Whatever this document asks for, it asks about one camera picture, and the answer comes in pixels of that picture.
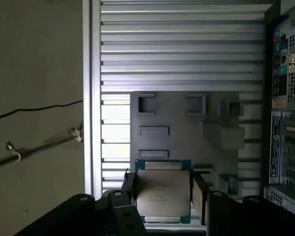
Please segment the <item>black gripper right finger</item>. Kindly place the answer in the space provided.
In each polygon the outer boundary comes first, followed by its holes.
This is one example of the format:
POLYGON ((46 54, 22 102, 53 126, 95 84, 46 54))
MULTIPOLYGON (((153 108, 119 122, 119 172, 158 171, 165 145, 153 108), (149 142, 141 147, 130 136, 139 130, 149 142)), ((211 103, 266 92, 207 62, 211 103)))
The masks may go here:
POLYGON ((295 215, 259 196, 239 203, 192 175, 192 204, 208 236, 295 236, 295 215))

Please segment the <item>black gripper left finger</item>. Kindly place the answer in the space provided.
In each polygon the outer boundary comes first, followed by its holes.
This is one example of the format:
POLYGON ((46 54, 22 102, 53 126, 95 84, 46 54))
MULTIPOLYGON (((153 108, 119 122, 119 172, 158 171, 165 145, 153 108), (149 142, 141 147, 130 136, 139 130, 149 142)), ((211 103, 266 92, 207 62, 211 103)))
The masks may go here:
POLYGON ((19 236, 145 236, 134 205, 136 173, 125 173, 120 189, 108 190, 96 200, 77 194, 41 216, 19 236))

